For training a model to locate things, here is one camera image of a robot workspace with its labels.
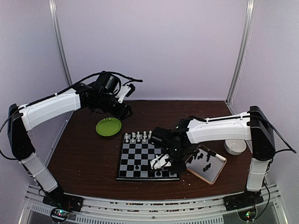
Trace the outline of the black white chess board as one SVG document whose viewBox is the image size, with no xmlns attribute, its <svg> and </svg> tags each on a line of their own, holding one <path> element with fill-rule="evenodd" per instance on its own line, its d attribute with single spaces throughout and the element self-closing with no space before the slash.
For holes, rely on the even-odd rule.
<svg viewBox="0 0 299 224">
<path fill-rule="evenodd" d="M 152 170 L 150 161 L 156 156 L 164 153 L 160 149 L 148 142 L 148 140 L 131 140 L 129 133 L 129 142 L 124 139 L 125 133 L 122 135 L 121 147 L 119 153 L 118 168 L 116 172 L 116 180 L 118 181 L 179 181 L 178 174 L 171 175 L 167 167 L 162 168 L 161 175 L 157 176 L 158 170 Z M 139 165 L 139 170 L 135 169 L 135 165 Z M 142 171 L 141 166 L 147 165 L 148 170 Z"/>
</svg>

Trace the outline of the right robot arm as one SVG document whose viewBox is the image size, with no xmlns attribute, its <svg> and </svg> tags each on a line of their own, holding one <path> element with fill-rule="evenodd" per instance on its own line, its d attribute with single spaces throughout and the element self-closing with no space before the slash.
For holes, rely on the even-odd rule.
<svg viewBox="0 0 299 224">
<path fill-rule="evenodd" d="M 207 141 L 225 140 L 239 145 L 251 141 L 252 159 L 246 183 L 246 191 L 240 194 L 240 203 L 251 205 L 261 190 L 268 164 L 275 150 L 274 128 L 258 106 L 251 106 L 248 112 L 217 118 L 190 116 L 180 119 L 173 129 L 156 127 L 149 142 L 166 149 L 170 159 L 171 172 L 185 170 L 183 157 L 187 147 Z"/>
</svg>

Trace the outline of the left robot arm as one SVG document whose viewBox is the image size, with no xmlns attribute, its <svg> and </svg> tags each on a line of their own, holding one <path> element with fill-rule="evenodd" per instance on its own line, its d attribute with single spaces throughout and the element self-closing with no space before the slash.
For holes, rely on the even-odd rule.
<svg viewBox="0 0 299 224">
<path fill-rule="evenodd" d="M 72 112 L 88 108 L 91 114 L 102 111 L 123 120 L 131 116 L 131 107 L 124 99 L 134 91 L 135 79 L 123 74 L 102 71 L 91 74 L 71 86 L 34 102 L 9 107 L 7 136 L 12 156 L 41 186 L 45 195 L 57 207 L 67 203 L 64 190 L 47 169 L 45 162 L 66 119 Z"/>
</svg>

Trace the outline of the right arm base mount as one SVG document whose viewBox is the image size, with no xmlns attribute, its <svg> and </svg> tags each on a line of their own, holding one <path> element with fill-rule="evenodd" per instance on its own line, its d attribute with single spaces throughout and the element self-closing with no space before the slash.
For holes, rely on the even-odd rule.
<svg viewBox="0 0 299 224">
<path fill-rule="evenodd" d="M 223 198 L 223 201 L 226 211 L 232 211 L 255 206 L 256 204 L 262 203 L 264 200 L 262 196 L 254 197 L 238 194 L 226 196 Z"/>
</svg>

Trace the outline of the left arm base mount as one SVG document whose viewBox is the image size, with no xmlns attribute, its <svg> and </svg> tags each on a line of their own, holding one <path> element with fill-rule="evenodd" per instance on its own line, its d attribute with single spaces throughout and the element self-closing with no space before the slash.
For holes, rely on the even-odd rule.
<svg viewBox="0 0 299 224">
<path fill-rule="evenodd" d="M 66 211 L 80 212 L 84 199 L 79 196 L 63 194 L 62 196 L 44 196 L 43 203 Z"/>
</svg>

